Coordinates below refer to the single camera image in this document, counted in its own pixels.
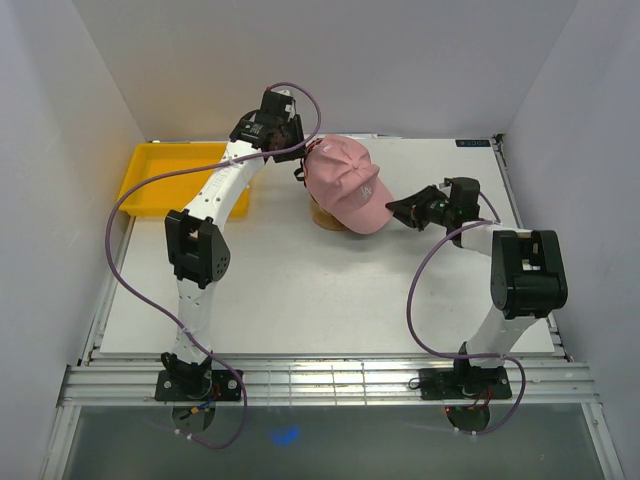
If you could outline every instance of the white wall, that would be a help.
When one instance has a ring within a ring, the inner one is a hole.
[[[640,4],[580,0],[506,136],[530,227],[556,229],[569,301],[627,478],[640,478]]]
[[[38,475],[143,141],[70,0],[0,2],[0,478]]]
[[[317,95],[325,132],[503,132],[576,0],[74,3],[146,138],[193,140],[280,80]]]

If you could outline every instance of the metal bracket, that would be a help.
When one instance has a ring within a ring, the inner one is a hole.
[[[236,370],[240,376],[242,370]],[[216,402],[237,402],[242,397],[242,390],[235,377],[227,370],[213,370],[211,372],[211,389],[200,398],[185,395],[178,384],[172,382],[169,372],[162,370],[158,373],[156,393],[154,398],[158,402],[206,402],[213,398]]]
[[[200,220],[190,216],[187,209],[169,210],[164,226],[169,263],[178,280],[187,278],[204,290],[224,276],[231,252],[212,218]]]
[[[460,385],[460,376],[454,369],[422,368],[419,373],[420,398],[422,400],[462,400],[476,392],[465,395]],[[504,367],[495,369],[495,382],[491,382],[491,398],[508,400],[512,397],[511,385]]]

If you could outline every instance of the metal frame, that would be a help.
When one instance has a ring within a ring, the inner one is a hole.
[[[589,367],[561,360],[523,360],[527,389],[523,403],[590,403],[598,401]],[[425,402],[409,381],[420,368],[447,368],[435,359],[407,360],[235,360],[244,371],[252,406],[443,405]],[[71,368],[61,391],[63,406],[157,405],[154,397],[159,364],[135,362]],[[517,368],[507,365],[514,391],[520,388]],[[447,401],[464,404],[465,400]],[[494,403],[512,403],[495,400]]]
[[[58,480],[62,478],[80,419],[80,409],[77,406],[58,407],[49,447],[40,472],[41,479]]]
[[[600,466],[607,480],[622,480],[624,473],[620,466],[620,461],[616,455],[616,450],[609,435],[609,429],[602,415],[602,405],[599,403],[583,403],[582,411],[584,412],[587,427],[591,434],[591,440],[596,449]]]
[[[522,226],[507,166],[495,139],[491,141],[503,183],[518,226]],[[122,266],[135,219],[131,218],[116,255]],[[116,282],[106,284],[104,295],[94,317],[81,362],[70,368],[65,377],[49,450],[41,478],[61,478],[71,452],[80,411],[83,406],[154,406],[157,374],[161,365],[151,357],[105,356],[100,353],[106,321],[111,310]],[[579,403],[582,405],[598,459],[605,478],[623,478],[622,469],[602,416],[599,396],[584,363],[567,360],[553,316],[549,330],[555,345],[550,356],[528,356],[523,364],[527,372],[527,390],[523,403]],[[347,405],[442,405],[441,401],[425,402],[408,382],[419,368],[446,368],[450,363],[430,357],[370,358],[248,357],[225,356],[236,368],[245,372],[245,383],[251,406],[347,406]],[[507,365],[512,388],[520,388],[517,369]]]

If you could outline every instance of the pink baseball cap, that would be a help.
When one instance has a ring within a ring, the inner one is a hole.
[[[305,184],[318,205],[349,230],[363,235],[384,227],[393,213],[393,201],[371,163],[369,151],[357,141],[327,135],[304,162]]]

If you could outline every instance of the glass panel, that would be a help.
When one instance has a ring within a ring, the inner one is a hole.
[[[492,406],[492,417],[506,409]],[[228,438],[240,414],[218,408],[203,437]],[[170,407],[84,407],[65,478],[604,478],[580,405],[524,405],[478,438],[407,425],[450,427],[435,406],[254,407],[249,415],[231,448],[212,451],[150,423],[173,428]]]

